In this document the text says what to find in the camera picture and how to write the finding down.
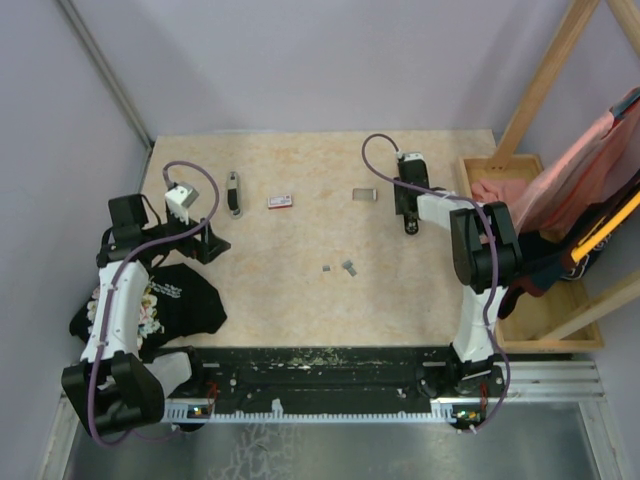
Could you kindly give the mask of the black silver stapler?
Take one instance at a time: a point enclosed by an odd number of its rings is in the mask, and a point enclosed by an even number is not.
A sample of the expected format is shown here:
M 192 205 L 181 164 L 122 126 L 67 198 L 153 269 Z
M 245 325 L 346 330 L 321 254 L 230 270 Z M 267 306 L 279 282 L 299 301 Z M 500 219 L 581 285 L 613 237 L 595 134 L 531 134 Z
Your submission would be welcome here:
M 226 180 L 227 207 L 233 219 L 239 219 L 243 215 L 241 199 L 240 175 L 236 171 L 230 171 Z

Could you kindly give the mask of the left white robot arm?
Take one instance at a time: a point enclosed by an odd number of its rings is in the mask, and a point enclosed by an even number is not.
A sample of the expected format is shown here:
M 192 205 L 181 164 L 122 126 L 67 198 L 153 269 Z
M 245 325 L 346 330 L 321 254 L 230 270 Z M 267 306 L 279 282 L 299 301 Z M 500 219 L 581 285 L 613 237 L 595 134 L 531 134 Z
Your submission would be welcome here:
M 229 250 L 206 220 L 188 213 L 197 194 L 174 185 L 164 196 L 165 221 L 149 226 L 143 194 L 109 201 L 112 225 L 97 255 L 99 284 L 69 331 L 85 348 L 61 384 L 86 431 L 100 439 L 159 422 L 176 392 L 201 394 L 208 373 L 192 347 L 170 341 L 216 333 L 227 319 L 220 294 L 181 263 L 155 265 L 173 251 L 206 265 Z

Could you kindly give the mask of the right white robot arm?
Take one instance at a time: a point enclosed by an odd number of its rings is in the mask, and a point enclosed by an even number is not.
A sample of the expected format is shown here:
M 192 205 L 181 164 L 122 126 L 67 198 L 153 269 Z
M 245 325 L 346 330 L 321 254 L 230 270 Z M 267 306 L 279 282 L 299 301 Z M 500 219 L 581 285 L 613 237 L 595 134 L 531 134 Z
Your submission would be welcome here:
M 423 221 L 450 234 L 463 300 L 440 389 L 470 395 L 492 374 L 498 310 L 522 265 L 518 237 L 504 203 L 483 204 L 432 187 L 422 154 L 398 153 L 396 157 L 395 213 L 403 217 L 405 233 L 417 234 Z

